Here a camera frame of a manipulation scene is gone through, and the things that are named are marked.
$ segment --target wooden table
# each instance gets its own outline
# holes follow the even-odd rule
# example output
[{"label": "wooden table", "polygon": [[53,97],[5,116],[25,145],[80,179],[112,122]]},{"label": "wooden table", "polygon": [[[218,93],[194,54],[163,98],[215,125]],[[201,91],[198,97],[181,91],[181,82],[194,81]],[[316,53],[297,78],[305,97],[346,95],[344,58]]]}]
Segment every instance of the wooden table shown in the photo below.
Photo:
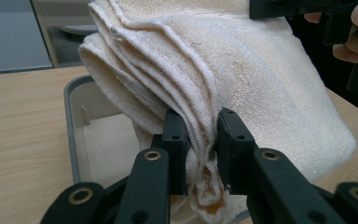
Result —
[{"label": "wooden table", "polygon": [[[73,184],[63,89],[87,73],[81,66],[0,75],[0,223],[39,223]],[[358,141],[358,108],[330,96]],[[358,181],[358,149],[316,184],[333,190],[342,181]]]}]

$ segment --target towel fold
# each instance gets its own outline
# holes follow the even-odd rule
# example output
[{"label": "towel fold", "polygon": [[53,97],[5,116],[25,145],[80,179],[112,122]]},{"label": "towel fold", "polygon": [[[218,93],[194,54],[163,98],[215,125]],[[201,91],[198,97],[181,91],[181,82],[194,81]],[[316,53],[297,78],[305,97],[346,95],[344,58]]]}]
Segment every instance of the towel fold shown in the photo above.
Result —
[{"label": "towel fold", "polygon": [[355,141],[283,18],[249,19],[246,0],[95,0],[99,33],[79,54],[108,99],[128,115],[141,148],[165,112],[185,120],[188,197],[172,221],[227,223],[246,209],[223,191],[213,147],[221,107],[235,110],[260,147],[285,153],[310,181],[344,162]]}]

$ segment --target black clamp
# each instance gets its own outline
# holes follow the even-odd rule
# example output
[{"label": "black clamp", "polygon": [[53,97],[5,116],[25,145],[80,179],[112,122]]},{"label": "black clamp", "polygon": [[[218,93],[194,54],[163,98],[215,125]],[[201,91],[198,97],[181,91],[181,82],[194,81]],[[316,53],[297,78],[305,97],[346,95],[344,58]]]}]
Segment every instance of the black clamp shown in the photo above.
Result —
[{"label": "black clamp", "polygon": [[[167,138],[156,135],[128,177],[107,189],[74,184],[51,205],[42,223],[169,223],[170,195],[186,194],[189,143],[184,122],[173,111],[165,126],[170,126],[164,128]],[[168,150],[159,147],[166,141]],[[225,190],[248,196],[254,224],[358,223],[358,183],[342,183],[334,194],[313,186],[283,153],[259,148],[232,110],[223,108],[219,114],[215,150]]]}]

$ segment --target stained towel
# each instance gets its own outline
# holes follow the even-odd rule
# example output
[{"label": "stained towel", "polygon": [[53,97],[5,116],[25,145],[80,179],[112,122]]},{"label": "stained towel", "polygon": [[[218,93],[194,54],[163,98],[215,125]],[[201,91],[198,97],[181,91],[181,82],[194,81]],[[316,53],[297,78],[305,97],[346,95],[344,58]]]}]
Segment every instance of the stained towel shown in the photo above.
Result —
[{"label": "stained towel", "polygon": [[284,18],[252,21],[247,0],[95,0],[99,33],[79,48],[108,99],[133,123],[141,149],[172,108],[185,120],[188,197],[172,221],[228,223],[246,209],[223,191],[213,146],[221,107],[235,110],[260,147],[282,151],[313,181],[344,162],[355,140]]}]

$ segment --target plastic tray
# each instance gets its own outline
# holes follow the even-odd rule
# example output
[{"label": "plastic tray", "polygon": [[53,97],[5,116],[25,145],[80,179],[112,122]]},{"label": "plastic tray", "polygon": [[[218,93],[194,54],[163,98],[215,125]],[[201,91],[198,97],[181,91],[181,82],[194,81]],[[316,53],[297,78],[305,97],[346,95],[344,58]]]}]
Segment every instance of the plastic tray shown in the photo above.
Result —
[{"label": "plastic tray", "polygon": [[104,188],[131,172],[139,143],[131,120],[112,105],[91,76],[72,80],[64,90],[74,182]]}]

